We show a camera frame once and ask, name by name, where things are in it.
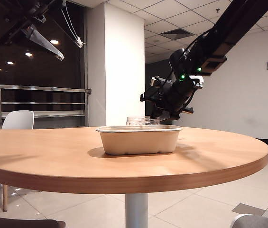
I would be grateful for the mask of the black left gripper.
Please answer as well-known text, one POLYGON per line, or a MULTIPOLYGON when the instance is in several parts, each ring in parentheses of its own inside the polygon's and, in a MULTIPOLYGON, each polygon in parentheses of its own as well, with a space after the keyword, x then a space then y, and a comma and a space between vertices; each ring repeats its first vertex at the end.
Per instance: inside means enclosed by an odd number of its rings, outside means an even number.
POLYGON ((64 59, 64 55, 48 41, 33 25, 33 23, 44 23, 47 12, 61 10, 66 22, 65 32, 70 39, 82 48, 85 43, 77 35, 67 9, 66 1, 61 0, 0 0, 0 6, 6 10, 4 21, 13 23, 9 30, 0 38, 0 44, 10 45, 15 37, 22 32, 30 41, 42 46, 55 55, 59 60, 64 59))

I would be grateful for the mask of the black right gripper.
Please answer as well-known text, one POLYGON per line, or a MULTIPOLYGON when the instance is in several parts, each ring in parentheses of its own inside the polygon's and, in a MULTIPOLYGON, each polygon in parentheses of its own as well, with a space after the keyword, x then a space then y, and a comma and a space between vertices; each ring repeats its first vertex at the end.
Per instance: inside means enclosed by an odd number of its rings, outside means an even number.
POLYGON ((152 77, 150 88, 140 95, 140 101, 152 103, 152 118, 171 122, 178 120, 182 112, 194 112, 188 105, 194 93, 203 88, 203 83, 202 76, 181 76, 180 80, 174 82, 158 76, 152 77))

